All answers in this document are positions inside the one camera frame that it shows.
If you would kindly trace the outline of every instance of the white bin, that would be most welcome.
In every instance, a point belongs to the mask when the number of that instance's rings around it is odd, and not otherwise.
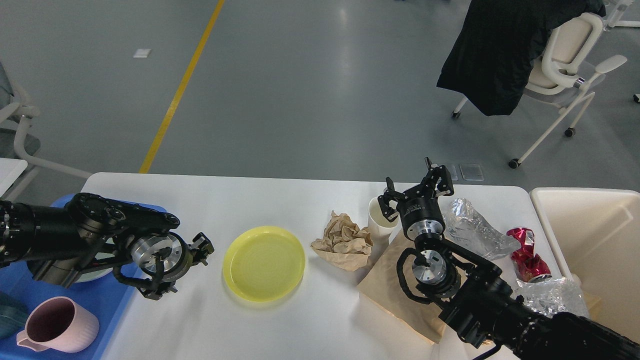
[[[640,193],[537,188],[531,200],[562,275],[602,298],[598,322],[640,342]]]

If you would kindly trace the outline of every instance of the brown paper bag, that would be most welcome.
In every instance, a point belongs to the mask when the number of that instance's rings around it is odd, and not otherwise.
[[[413,247],[413,242],[407,240],[403,233],[399,233],[367,277],[360,282],[358,290],[423,335],[430,343],[438,343],[446,326],[443,321],[438,319],[442,310],[436,304],[424,305],[410,300],[398,283],[396,263],[402,251],[407,247]],[[404,264],[404,276],[409,289],[412,289],[414,294],[422,296],[415,289],[417,281],[411,271],[411,263],[408,260]]]

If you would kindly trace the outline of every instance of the yellow floor line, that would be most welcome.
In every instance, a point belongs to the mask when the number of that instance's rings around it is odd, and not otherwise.
[[[142,162],[142,166],[140,167],[139,173],[146,174],[149,172],[149,168],[151,164],[154,162],[154,158],[156,158],[156,153],[158,152],[158,148],[160,148],[160,144],[166,134],[167,129],[169,128],[169,124],[171,124],[171,120],[173,119],[173,114],[175,114],[175,110],[178,108],[180,104],[180,100],[182,99],[182,94],[184,94],[184,90],[187,88],[189,84],[189,80],[191,79],[191,75],[193,74],[196,65],[198,64],[198,60],[200,59],[200,55],[202,54],[202,50],[204,49],[204,45],[207,44],[207,40],[209,39],[209,34],[211,34],[211,29],[216,23],[216,19],[218,18],[218,14],[220,14],[220,10],[222,9],[222,5],[225,3],[225,0],[218,0],[218,4],[216,5],[216,9],[213,11],[211,15],[211,19],[209,19],[209,23],[207,27],[204,29],[204,33],[202,33],[202,38],[200,38],[200,42],[198,43],[198,47],[196,47],[196,51],[193,53],[191,57],[191,61],[189,62],[189,66],[187,66],[187,71],[184,72],[182,80],[180,81],[180,86],[178,86],[178,90],[175,91],[175,95],[173,96],[173,100],[171,100],[171,105],[166,111],[164,115],[164,119],[162,120],[162,124],[160,124],[160,128],[156,133],[156,137],[154,138],[154,142],[151,143],[151,147],[147,152],[147,156],[145,156],[145,161]]]

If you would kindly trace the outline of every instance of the yellow plate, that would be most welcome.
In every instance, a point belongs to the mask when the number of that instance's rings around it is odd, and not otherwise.
[[[222,272],[236,295],[265,302],[283,297],[302,279],[305,251],[289,231],[260,226],[238,236],[225,254]]]

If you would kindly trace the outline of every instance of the red soda can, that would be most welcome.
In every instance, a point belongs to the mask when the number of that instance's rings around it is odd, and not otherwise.
[[[533,252],[536,238],[533,231],[526,227],[516,227],[507,231],[507,235],[518,240],[520,250],[511,254],[511,260],[516,267],[518,277],[525,282],[538,282],[551,277],[551,270],[540,255]]]

